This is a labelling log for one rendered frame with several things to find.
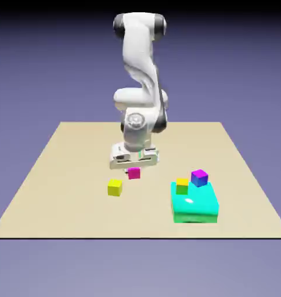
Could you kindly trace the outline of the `small purple cube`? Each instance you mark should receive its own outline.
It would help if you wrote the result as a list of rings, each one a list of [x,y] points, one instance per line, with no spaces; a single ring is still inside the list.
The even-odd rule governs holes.
[[[205,186],[208,183],[208,173],[202,169],[192,171],[190,181],[196,187]]]

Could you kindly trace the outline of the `large cyan box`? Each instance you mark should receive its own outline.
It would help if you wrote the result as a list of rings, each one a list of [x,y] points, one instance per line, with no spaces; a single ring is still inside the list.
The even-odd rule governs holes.
[[[196,187],[188,185],[188,194],[176,193],[176,182],[171,182],[171,209],[174,223],[216,223],[219,203],[212,184]]]

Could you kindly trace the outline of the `small orange cube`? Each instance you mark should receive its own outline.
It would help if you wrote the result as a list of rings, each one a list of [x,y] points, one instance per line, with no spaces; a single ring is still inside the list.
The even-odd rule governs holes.
[[[177,195],[187,195],[189,187],[189,179],[187,178],[177,178],[176,179],[176,194]]]

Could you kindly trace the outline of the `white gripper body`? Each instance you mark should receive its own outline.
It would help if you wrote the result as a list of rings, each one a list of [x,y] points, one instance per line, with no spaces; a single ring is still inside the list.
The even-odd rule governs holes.
[[[155,147],[144,148],[138,152],[127,150],[124,142],[116,143],[111,147],[110,169],[143,168],[156,165],[158,162],[159,151]]]

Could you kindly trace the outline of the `small yellow cube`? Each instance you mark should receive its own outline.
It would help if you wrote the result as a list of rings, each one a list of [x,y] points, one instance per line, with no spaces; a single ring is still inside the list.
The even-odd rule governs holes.
[[[107,185],[107,193],[110,196],[119,197],[122,193],[123,181],[118,179],[110,179]]]

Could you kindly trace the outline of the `small magenta cube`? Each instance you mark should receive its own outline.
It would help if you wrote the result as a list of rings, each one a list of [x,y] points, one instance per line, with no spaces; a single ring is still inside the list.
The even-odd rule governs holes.
[[[141,178],[141,169],[140,169],[140,167],[128,168],[127,174],[128,174],[129,180],[140,179]]]

